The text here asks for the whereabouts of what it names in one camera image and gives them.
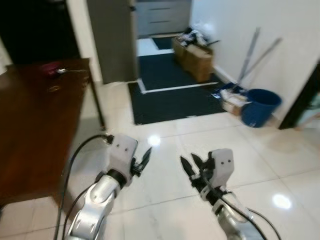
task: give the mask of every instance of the black floor mat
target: black floor mat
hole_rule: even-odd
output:
[[[142,94],[137,83],[128,84],[134,123],[152,124],[225,112],[211,96],[214,85]]]
[[[152,38],[159,50],[172,49],[172,37],[155,37]]]
[[[140,77],[146,90],[165,89],[199,84],[174,60],[174,53],[140,56]],[[201,84],[219,82],[212,74]]]

